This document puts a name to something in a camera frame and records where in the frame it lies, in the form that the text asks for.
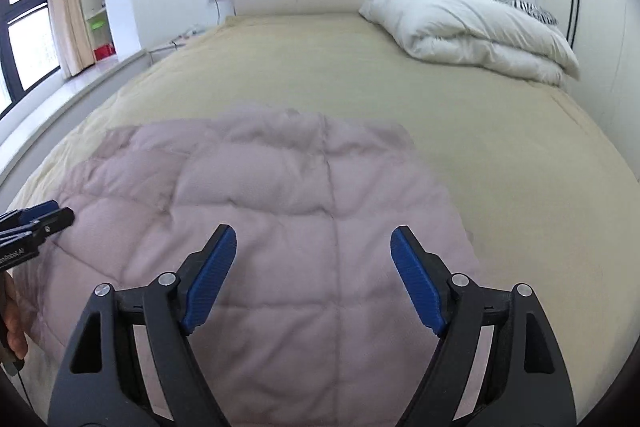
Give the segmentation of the person's left hand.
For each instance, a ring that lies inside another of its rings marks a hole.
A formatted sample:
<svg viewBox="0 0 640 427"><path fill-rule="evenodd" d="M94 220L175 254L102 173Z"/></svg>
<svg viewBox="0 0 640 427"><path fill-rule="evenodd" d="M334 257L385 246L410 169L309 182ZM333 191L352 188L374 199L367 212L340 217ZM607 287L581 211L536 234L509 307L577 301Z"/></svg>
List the person's left hand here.
<svg viewBox="0 0 640 427"><path fill-rule="evenodd" d="M4 324L6 324L6 341L14 355L24 360L28 352L28 344L25 331L21 319L20 309L17 306L17 298L14 280L8 272L3 272L4 280L4 297L6 297L6 305L2 311Z"/></svg>

